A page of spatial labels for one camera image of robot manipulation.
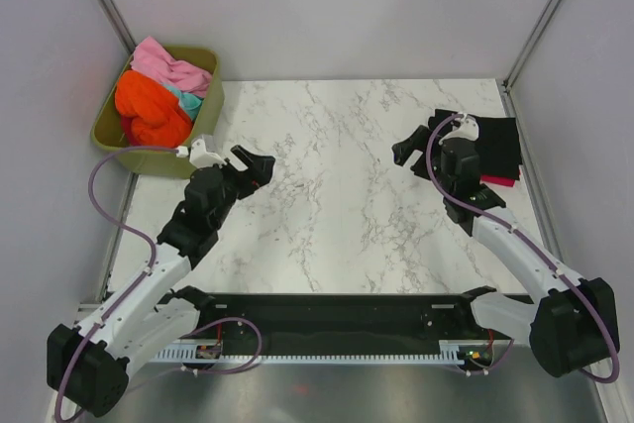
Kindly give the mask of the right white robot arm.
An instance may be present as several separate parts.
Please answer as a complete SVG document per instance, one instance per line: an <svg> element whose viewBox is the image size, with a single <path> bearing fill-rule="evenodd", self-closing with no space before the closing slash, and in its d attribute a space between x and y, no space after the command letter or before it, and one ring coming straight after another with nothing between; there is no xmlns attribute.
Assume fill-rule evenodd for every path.
<svg viewBox="0 0 634 423"><path fill-rule="evenodd" d="M616 381L620 341L613 289L602 278L588 280L569 268L519 224L481 180L478 136L474 117L454 114L435 129L418 127L391 148L399 166L420 152L412 172L434 184L449 218L490 250L531 298L522 303L486 291L454 312L456 330L469 338L485 329L497 331L527 345L542 369L555 377L587 373L588 366L609 359L610 374L593 380Z"/></svg>

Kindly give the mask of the pink t shirt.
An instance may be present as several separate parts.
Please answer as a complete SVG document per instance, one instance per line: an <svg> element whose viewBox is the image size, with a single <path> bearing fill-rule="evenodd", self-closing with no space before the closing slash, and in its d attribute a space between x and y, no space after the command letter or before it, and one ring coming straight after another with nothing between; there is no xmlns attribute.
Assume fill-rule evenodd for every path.
<svg viewBox="0 0 634 423"><path fill-rule="evenodd" d="M175 59L152 37L145 38L136 46L130 68L158 83L200 98L207 95L213 79L207 70L185 60Z"/></svg>

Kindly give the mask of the folded black t shirt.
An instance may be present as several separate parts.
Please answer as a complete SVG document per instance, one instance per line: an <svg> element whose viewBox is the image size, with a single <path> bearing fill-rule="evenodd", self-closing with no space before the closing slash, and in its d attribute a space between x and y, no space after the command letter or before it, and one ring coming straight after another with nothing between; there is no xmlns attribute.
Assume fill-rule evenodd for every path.
<svg viewBox="0 0 634 423"><path fill-rule="evenodd" d="M475 119L479 124L475 150L479 156L480 177L516 172L523 164L516 120L481 116Z"/></svg>

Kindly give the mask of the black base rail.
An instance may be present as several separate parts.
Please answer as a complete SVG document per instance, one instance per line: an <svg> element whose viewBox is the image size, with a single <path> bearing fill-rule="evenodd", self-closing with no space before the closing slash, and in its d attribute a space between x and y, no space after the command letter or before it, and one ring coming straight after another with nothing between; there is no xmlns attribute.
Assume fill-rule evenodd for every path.
<svg viewBox="0 0 634 423"><path fill-rule="evenodd" d="M202 337L226 356L348 357L436 353L446 341L501 341L478 326L466 294L211 294L177 292L199 311Z"/></svg>

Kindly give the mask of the folded magenta t shirt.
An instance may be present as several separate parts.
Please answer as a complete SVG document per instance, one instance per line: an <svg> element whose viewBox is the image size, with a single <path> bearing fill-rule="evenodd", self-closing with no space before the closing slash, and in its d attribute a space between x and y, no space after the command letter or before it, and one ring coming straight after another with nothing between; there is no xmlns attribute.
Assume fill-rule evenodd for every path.
<svg viewBox="0 0 634 423"><path fill-rule="evenodd" d="M520 180L521 169L518 168L516 172L504 175L489 175L483 174L481 181L487 184L493 184L503 187L512 188Z"/></svg>

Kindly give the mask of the orange t shirt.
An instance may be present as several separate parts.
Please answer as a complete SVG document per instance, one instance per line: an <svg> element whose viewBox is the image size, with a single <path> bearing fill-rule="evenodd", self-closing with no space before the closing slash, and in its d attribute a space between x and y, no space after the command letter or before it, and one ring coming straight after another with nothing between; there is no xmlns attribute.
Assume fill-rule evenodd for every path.
<svg viewBox="0 0 634 423"><path fill-rule="evenodd" d="M121 75L114 103L132 146L176 148L192 131L193 123L177 97L137 71L129 69Z"/></svg>

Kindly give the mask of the right aluminium frame post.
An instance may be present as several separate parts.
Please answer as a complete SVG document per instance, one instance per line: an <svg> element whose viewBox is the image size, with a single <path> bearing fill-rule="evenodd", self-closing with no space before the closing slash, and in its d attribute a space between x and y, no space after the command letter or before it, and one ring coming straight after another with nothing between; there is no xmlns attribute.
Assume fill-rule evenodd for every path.
<svg viewBox="0 0 634 423"><path fill-rule="evenodd" d="M517 58L512 63L509 72L503 79L498 81L499 86L505 94L510 92L518 80L526 63L539 45L564 1L565 0L547 0Z"/></svg>

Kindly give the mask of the teal t shirt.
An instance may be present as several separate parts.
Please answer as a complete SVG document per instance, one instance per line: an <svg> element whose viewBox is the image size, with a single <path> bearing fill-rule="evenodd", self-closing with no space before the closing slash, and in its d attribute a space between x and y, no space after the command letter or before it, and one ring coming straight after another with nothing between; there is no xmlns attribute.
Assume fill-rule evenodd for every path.
<svg viewBox="0 0 634 423"><path fill-rule="evenodd" d="M189 117L191 122L194 122L199 114L203 100L192 93L183 92L167 83L162 86L177 98L180 109Z"/></svg>

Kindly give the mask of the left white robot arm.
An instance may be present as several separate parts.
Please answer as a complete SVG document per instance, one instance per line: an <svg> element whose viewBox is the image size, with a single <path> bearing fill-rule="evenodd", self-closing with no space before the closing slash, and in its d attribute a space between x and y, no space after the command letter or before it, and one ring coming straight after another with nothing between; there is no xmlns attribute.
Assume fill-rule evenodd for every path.
<svg viewBox="0 0 634 423"><path fill-rule="evenodd" d="M132 376L156 353L179 337L206 337L217 326L216 311L197 289L159 301L190 274L218 241L218 232L233 205L269 184L275 159L241 146L232 154L244 165L235 168L203 141L172 150L194 170L184 197L154 239L149 258L128 283L72 327L57 325L47 339L47 383L57 396L53 419L65 421L62 405L72 402L79 413L107 414L122 398Z"/></svg>

